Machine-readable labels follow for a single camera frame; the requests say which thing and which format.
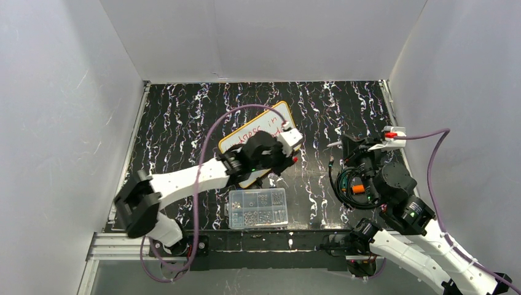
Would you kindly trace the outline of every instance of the marble tabletop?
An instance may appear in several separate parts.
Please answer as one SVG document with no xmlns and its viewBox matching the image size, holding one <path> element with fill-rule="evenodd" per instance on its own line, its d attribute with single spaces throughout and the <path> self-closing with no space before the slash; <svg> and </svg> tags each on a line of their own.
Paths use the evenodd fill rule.
<svg viewBox="0 0 521 295">
<path fill-rule="evenodd" d="M 243 104 L 288 103 L 305 142 L 299 161 L 278 177 L 269 175 L 263 187 L 283 187 L 288 201 L 288 229 L 344 229 L 361 218 L 383 227 L 376 210 L 349 210 L 334 196 L 327 164 L 335 157 L 339 169 L 342 150 L 328 148 L 342 133 L 376 136 L 391 125 L 382 90 L 377 81 L 204 83 L 152 85 L 131 152 L 127 177 L 144 169 L 151 174 L 169 173 L 196 165 L 208 129 L 226 111 Z M 211 136 L 207 159 L 217 152 L 219 140 L 262 111 L 247 109 L 225 120 Z M 386 161 L 401 161 L 399 152 Z M 234 188 L 201 193 L 199 217 L 202 229 L 228 229 L 228 192 Z M 165 208 L 166 215 L 191 229 L 192 197 Z M 106 231 L 117 230 L 117 226 Z"/>
</svg>

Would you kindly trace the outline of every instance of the black cable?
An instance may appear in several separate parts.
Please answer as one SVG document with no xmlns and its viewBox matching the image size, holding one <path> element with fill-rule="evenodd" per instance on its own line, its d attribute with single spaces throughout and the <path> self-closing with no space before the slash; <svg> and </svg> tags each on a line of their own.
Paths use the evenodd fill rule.
<svg viewBox="0 0 521 295">
<path fill-rule="evenodd" d="M 358 171 L 353 167 L 346 167 L 342 171 L 340 171 L 337 175 L 337 179 L 333 181 L 332 176 L 332 169 L 333 169 L 333 163 L 334 158 L 331 157 L 329 160 L 329 183 L 331 184 L 331 187 L 333 188 L 333 192 L 335 193 L 335 196 L 339 201 L 344 203 L 345 205 L 352 207 L 354 209 L 359 210 L 371 210 L 374 208 L 377 208 L 380 206 L 378 203 L 378 199 L 373 199 L 371 202 L 368 200 L 366 203 L 359 202 L 355 200 L 353 197 L 353 193 L 350 189 L 351 183 L 353 182 L 354 178 L 358 176 Z M 347 187 L 345 189 L 345 192 L 342 191 L 342 180 L 346 179 L 347 181 Z"/>
</svg>

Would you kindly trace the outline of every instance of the white arm segment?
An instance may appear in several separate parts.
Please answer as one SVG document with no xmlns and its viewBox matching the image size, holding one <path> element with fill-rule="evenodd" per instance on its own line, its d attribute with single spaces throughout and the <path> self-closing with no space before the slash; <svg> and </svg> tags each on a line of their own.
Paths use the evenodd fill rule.
<svg viewBox="0 0 521 295">
<path fill-rule="evenodd" d="M 436 261 L 402 243 L 386 230 L 379 231 L 373 239 L 374 242 L 369 244 L 371 252 L 406 269 L 429 285 L 436 294 L 443 294 L 441 283 L 449 282 L 450 277 Z"/>
<path fill-rule="evenodd" d="M 494 277 L 481 271 L 474 263 L 471 264 L 458 255 L 445 240 L 437 221 L 431 220 L 425 230 L 427 231 L 425 236 L 408 235 L 407 238 L 421 247 L 450 275 L 462 294 L 486 295 L 494 292 L 498 284 Z M 469 258 L 474 259 L 452 237 L 450 238 L 459 250 Z"/>
<path fill-rule="evenodd" d="M 197 166 L 166 174 L 154 174 L 150 184 L 154 191 L 161 192 L 159 209 L 184 199 L 194 193 Z M 210 189 L 221 189 L 226 186 L 230 176 L 226 175 L 226 167 L 221 161 L 211 159 L 201 167 L 199 176 L 199 192 Z M 157 223 L 147 236 L 172 246 L 182 239 L 182 232 L 175 220 L 163 213 L 157 214 Z"/>
</svg>

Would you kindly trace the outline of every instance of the orange object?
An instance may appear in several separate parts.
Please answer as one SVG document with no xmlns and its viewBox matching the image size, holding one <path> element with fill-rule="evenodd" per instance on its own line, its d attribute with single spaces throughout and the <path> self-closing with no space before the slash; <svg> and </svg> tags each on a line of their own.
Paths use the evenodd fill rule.
<svg viewBox="0 0 521 295">
<path fill-rule="evenodd" d="M 363 194 L 366 192 L 366 189 L 364 188 L 364 186 L 362 184 L 359 184 L 357 186 L 353 186 L 351 188 L 351 191 L 354 193 L 354 194 Z"/>
</svg>

